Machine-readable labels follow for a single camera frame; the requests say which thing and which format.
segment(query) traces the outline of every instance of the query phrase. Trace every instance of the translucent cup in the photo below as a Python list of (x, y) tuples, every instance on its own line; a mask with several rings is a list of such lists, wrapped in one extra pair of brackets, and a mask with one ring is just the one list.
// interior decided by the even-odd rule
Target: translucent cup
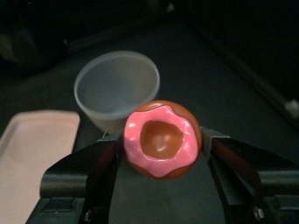
[(155, 99), (160, 76), (155, 63), (138, 52), (111, 52), (80, 70), (75, 98), (96, 126), (110, 134), (126, 127), (138, 106)]

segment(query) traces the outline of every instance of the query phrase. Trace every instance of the donut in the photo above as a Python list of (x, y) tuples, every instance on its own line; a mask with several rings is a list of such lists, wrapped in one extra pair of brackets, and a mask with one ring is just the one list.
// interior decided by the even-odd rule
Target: donut
[(126, 121), (126, 157), (155, 179), (179, 178), (202, 151), (202, 130), (192, 113), (175, 102), (150, 101)]

